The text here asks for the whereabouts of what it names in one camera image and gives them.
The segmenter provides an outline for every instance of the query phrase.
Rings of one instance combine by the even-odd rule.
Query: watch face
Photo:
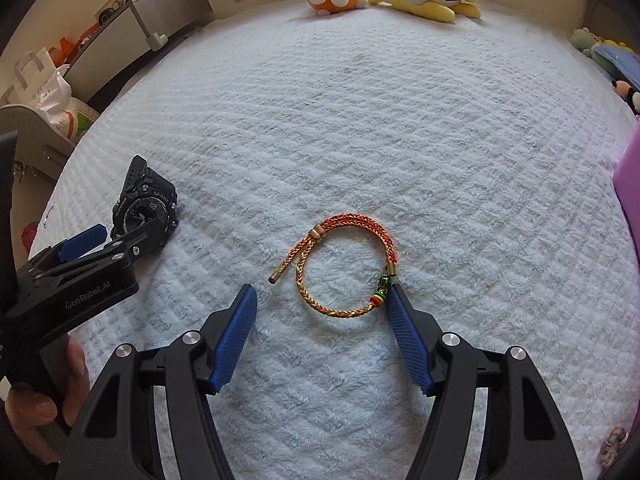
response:
[[[169,215],[166,212],[164,204],[157,198],[150,196],[146,198],[139,198],[135,200],[124,213],[124,232],[129,233],[140,227],[142,224],[151,222],[156,218],[160,221],[162,227],[166,231],[166,228],[169,225]]]

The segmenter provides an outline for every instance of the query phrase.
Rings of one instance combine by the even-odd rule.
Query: bracelet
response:
[[[337,227],[354,226],[366,229],[370,233],[375,234],[385,247],[386,252],[386,266],[385,273],[378,278],[378,288],[373,293],[373,296],[369,299],[367,306],[357,308],[354,310],[334,310],[322,306],[316,300],[314,300],[306,290],[304,283],[302,282],[302,273],[305,268],[306,258],[314,248],[314,246],[322,240],[331,229]],[[300,296],[305,300],[306,304],[312,309],[316,310],[320,314],[325,314],[331,317],[358,317],[370,312],[374,308],[380,306],[386,298],[386,288],[390,284],[391,278],[396,275],[398,268],[398,259],[396,258],[396,250],[394,249],[394,243],[385,229],[375,220],[353,213],[344,213],[336,216],[330,216],[326,220],[316,224],[308,234],[300,240],[292,250],[289,251],[287,257],[278,266],[276,271],[269,276],[269,282],[275,283],[278,281],[282,273],[287,269],[289,264],[293,261],[296,254],[300,253],[300,259],[296,264],[296,285],[300,291]]]

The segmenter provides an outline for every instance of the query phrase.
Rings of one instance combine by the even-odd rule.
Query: plastic bag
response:
[[[46,48],[37,54],[28,52],[27,56],[26,63],[23,59],[16,63],[14,84],[2,100],[33,108],[57,134],[77,144],[100,114],[71,97],[71,86],[53,64]]]

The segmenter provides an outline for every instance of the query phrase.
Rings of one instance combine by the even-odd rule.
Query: purple object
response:
[[[631,231],[636,257],[639,258],[638,243],[640,242],[640,128],[638,128],[626,147],[616,171],[613,173],[613,186],[618,200],[625,214],[626,222]],[[630,434],[640,426],[640,405],[636,413]]]

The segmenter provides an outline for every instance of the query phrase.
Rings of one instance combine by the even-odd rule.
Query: watch bezel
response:
[[[146,200],[146,199],[155,200],[156,202],[160,203],[160,205],[162,206],[162,209],[164,210],[164,214],[166,216],[166,225],[164,226],[164,232],[168,231],[169,225],[171,224],[171,218],[169,217],[169,211],[167,210],[166,204],[162,200],[159,200],[158,197],[149,196],[147,194],[145,196],[139,196],[131,200],[129,203],[129,206],[124,210],[124,213],[122,215],[122,231],[124,234],[127,234],[129,232],[127,231],[127,213],[129,213],[131,208],[136,205],[136,202],[139,202],[140,200]]]

